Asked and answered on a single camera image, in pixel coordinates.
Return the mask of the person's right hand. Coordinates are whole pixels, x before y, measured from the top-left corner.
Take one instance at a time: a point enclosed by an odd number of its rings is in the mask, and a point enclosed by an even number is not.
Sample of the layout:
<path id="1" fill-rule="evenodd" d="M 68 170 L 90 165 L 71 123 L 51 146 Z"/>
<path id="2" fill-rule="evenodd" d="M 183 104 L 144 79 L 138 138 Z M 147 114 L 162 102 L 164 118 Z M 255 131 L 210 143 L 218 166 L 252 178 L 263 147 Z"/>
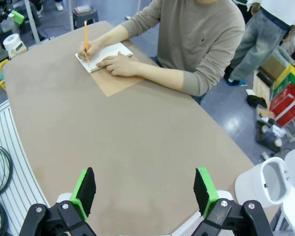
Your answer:
<path id="1" fill-rule="evenodd" d="M 102 47 L 101 42 L 98 39 L 89 41 L 86 43 L 82 41 L 78 49 L 78 58 L 88 60 L 94 56 Z"/>

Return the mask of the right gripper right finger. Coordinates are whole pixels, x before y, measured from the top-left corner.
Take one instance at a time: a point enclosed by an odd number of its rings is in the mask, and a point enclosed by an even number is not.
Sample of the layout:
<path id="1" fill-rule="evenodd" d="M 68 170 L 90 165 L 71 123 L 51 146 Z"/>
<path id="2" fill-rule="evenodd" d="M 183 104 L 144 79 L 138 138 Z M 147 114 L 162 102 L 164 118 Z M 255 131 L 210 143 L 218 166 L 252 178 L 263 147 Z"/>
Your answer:
<path id="1" fill-rule="evenodd" d="M 220 198 L 207 168 L 196 169 L 193 190 L 204 218 L 194 230 L 194 236 L 217 236 L 222 230 L 231 231 L 235 236 L 270 235 L 270 224 L 262 205 L 256 200 L 239 205 L 234 200 Z"/>

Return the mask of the person's left hand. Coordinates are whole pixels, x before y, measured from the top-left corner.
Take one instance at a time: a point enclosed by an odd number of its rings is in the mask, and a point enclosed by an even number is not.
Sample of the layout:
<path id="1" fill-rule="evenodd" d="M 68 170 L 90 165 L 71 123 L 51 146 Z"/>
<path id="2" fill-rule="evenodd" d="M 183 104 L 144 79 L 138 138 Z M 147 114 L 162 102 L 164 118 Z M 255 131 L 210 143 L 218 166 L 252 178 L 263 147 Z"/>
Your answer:
<path id="1" fill-rule="evenodd" d="M 118 52 L 117 56 L 108 56 L 100 61 L 97 66 L 106 69 L 114 76 L 139 76 L 140 63 Z"/>

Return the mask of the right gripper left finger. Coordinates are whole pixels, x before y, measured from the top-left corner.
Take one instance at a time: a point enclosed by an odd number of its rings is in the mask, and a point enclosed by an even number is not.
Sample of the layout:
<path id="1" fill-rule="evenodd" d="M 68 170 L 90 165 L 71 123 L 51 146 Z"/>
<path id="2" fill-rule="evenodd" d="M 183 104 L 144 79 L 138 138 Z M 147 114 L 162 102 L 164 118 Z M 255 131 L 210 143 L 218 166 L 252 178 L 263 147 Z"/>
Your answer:
<path id="1" fill-rule="evenodd" d="M 68 200 L 52 207 L 33 204 L 28 209 L 19 235 L 21 236 L 94 236 L 87 223 L 96 193 L 94 172 L 91 167 L 80 173 Z"/>

